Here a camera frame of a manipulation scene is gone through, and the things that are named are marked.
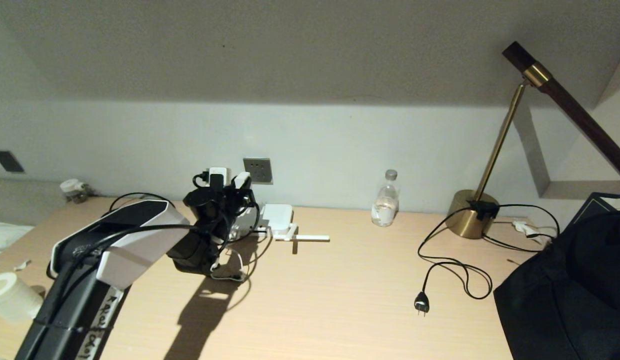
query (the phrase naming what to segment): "two-prong plug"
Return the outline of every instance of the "two-prong plug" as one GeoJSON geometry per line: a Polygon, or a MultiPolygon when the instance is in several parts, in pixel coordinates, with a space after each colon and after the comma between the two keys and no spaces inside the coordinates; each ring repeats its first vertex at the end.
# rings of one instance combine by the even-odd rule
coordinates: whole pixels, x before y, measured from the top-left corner
{"type": "Polygon", "coordinates": [[[419,292],[417,297],[414,299],[414,308],[421,314],[423,312],[423,316],[426,316],[426,313],[430,310],[430,301],[428,300],[428,296],[426,296],[425,292],[419,292]]]}

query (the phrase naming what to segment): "electrical socket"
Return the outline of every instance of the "electrical socket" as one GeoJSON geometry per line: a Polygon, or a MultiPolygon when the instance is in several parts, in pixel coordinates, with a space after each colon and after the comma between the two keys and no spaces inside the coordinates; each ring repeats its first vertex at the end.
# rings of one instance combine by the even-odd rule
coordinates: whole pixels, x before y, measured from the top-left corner
{"type": "Polygon", "coordinates": [[[272,167],[270,159],[243,158],[245,171],[250,173],[253,184],[272,185],[272,167]]]}

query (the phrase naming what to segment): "black backpack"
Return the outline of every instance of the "black backpack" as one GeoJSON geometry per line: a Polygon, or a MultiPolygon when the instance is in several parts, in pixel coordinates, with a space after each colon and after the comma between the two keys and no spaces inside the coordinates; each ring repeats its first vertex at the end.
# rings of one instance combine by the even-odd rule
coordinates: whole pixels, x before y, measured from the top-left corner
{"type": "Polygon", "coordinates": [[[620,211],[572,224],[494,300],[515,360],[620,360],[620,211]]]}

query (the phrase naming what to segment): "small jar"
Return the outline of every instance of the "small jar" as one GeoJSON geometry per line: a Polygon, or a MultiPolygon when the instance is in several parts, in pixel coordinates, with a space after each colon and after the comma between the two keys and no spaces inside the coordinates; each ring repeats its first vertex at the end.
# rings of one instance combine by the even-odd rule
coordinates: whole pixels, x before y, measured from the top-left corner
{"type": "Polygon", "coordinates": [[[65,195],[66,201],[81,204],[88,200],[88,184],[79,181],[77,178],[70,178],[59,185],[65,195]]]}

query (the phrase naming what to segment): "desk surface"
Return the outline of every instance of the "desk surface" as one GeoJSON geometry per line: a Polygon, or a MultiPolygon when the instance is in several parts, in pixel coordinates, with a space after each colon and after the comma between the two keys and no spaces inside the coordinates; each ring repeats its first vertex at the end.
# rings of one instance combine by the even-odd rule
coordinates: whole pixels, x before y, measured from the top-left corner
{"type": "MultiPolygon", "coordinates": [[[[0,255],[0,272],[31,259],[19,276],[50,289],[52,245],[95,221],[110,202],[91,198],[59,210],[0,255]]],[[[182,203],[177,209],[193,221],[182,203]]],[[[301,233],[328,234],[330,243],[299,242],[294,254],[292,243],[246,239],[237,250],[262,255],[250,258],[252,275],[243,284],[180,273],[164,256],[132,285],[101,358],[509,359],[493,296],[473,300],[445,269],[428,280],[427,316],[413,307],[430,265],[417,247],[442,219],[402,212],[381,228],[369,211],[296,207],[301,233]]],[[[495,223],[490,235],[534,247],[507,223],[495,223]]],[[[423,251],[479,266],[495,286],[517,266],[507,259],[520,264],[530,257],[449,230],[423,251]]],[[[473,275],[470,289],[485,293],[486,283],[473,275]]],[[[0,358],[15,357],[29,326],[0,319],[0,358]]]]}

